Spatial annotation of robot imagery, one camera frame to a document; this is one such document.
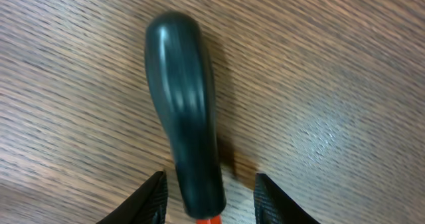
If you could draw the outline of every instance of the orange screwdriver part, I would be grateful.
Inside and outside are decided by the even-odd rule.
[[[220,215],[207,220],[197,220],[197,224],[221,224]]]

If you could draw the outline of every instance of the wooden surface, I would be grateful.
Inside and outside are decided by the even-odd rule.
[[[268,174],[322,223],[425,223],[425,0],[0,0],[0,223],[95,223],[157,170],[183,212],[143,46],[203,28],[225,224]]]

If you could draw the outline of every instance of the black handle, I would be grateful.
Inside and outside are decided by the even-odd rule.
[[[152,21],[145,69],[171,142],[186,212],[196,219],[214,217],[226,198],[216,146],[213,70],[197,22],[178,12]]]

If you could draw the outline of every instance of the screwdriver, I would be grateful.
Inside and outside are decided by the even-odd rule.
[[[197,224],[219,224],[226,197],[216,144],[214,76],[198,23],[175,11],[155,18],[146,30],[145,69],[185,211]]]

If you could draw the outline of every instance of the wooden table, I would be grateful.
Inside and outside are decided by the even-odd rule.
[[[0,223],[95,223],[155,171],[183,211],[145,28],[205,33],[228,199],[268,174],[321,223],[425,223],[425,0],[0,0]]]

